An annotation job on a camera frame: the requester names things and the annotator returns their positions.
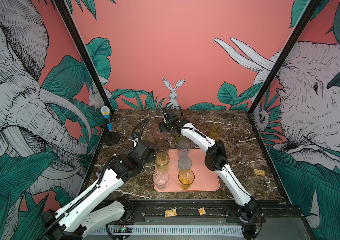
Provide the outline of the tall green glass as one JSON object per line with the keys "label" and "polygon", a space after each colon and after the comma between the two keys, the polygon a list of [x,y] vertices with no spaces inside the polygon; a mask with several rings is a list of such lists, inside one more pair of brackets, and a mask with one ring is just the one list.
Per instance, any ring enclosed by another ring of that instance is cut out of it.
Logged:
{"label": "tall green glass", "polygon": [[156,170],[168,171],[169,155],[165,152],[158,152],[156,154],[155,167]]}

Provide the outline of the tall blue glass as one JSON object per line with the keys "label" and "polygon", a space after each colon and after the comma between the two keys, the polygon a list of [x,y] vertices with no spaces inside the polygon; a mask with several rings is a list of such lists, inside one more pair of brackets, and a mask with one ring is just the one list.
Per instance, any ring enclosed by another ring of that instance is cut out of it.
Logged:
{"label": "tall blue glass", "polygon": [[187,157],[191,149],[191,143],[189,140],[182,139],[177,143],[177,153],[178,157]]}

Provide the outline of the tall clear glass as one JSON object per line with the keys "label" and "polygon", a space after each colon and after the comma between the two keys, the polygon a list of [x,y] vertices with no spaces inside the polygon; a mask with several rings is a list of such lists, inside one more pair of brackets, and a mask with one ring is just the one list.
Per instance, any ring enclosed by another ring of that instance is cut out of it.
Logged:
{"label": "tall clear glass", "polygon": [[153,174],[154,185],[161,191],[164,191],[169,181],[169,175],[167,171],[157,170]]}

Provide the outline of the tall smoky grey glass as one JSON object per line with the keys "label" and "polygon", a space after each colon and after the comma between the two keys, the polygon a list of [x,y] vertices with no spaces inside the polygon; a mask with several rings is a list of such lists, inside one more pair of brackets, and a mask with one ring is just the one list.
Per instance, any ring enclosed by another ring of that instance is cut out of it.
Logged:
{"label": "tall smoky grey glass", "polygon": [[170,143],[165,139],[160,139],[156,142],[155,147],[158,152],[168,154],[169,149],[170,149]]}

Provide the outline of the frosted teal cup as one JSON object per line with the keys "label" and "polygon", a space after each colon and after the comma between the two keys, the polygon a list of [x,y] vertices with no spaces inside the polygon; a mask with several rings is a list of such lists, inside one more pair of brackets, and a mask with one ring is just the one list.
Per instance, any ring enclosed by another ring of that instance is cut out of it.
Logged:
{"label": "frosted teal cup", "polygon": [[187,156],[181,157],[178,160],[179,171],[181,171],[183,169],[191,169],[192,165],[193,165],[193,162],[192,162],[191,158],[189,158]]}

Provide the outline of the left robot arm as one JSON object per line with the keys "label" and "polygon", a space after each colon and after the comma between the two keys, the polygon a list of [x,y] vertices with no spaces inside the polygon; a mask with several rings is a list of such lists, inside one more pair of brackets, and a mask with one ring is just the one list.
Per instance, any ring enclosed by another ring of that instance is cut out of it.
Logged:
{"label": "left robot arm", "polygon": [[155,158],[156,147],[146,140],[141,140],[125,154],[114,155],[104,166],[98,180],[77,198],[57,211],[48,210],[43,214],[45,231],[39,239],[82,240],[103,225],[118,220],[128,221],[133,216],[133,205],[125,197],[119,197],[101,209],[97,209],[97,206],[141,173],[144,165]]}

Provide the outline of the short pink glass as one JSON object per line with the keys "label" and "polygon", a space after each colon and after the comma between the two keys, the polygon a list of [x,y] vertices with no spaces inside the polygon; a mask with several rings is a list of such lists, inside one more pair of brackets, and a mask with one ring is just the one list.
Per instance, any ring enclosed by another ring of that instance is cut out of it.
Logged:
{"label": "short pink glass", "polygon": [[152,133],[153,137],[157,140],[160,140],[162,138],[162,133],[159,130],[159,124],[154,124],[151,127],[151,133]]}

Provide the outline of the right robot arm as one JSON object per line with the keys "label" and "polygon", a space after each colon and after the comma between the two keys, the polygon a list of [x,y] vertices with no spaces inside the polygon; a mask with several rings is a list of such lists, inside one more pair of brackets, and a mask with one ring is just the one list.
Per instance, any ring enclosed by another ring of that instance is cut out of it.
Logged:
{"label": "right robot arm", "polygon": [[173,109],[162,108],[161,132],[178,132],[195,143],[206,154],[206,167],[216,173],[230,190],[237,204],[239,217],[245,223],[261,222],[262,209],[257,200],[243,187],[227,159],[225,145],[199,131],[189,120],[178,117]]}

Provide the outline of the tall yellow glass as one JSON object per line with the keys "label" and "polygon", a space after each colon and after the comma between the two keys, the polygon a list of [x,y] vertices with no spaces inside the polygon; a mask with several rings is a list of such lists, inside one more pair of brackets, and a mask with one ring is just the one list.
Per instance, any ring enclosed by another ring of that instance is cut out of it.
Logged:
{"label": "tall yellow glass", "polygon": [[182,169],[178,174],[178,180],[181,184],[181,189],[186,191],[195,181],[195,174],[191,169]]}

